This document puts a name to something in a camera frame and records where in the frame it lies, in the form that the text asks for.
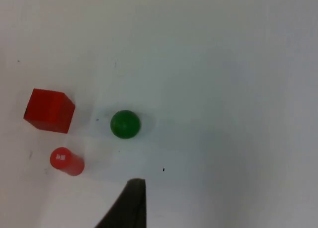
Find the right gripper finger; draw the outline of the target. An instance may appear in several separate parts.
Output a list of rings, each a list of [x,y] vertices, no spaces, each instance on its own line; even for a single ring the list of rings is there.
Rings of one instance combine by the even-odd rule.
[[[96,225],[97,228],[146,228],[146,181],[133,178],[127,181],[123,191]]]

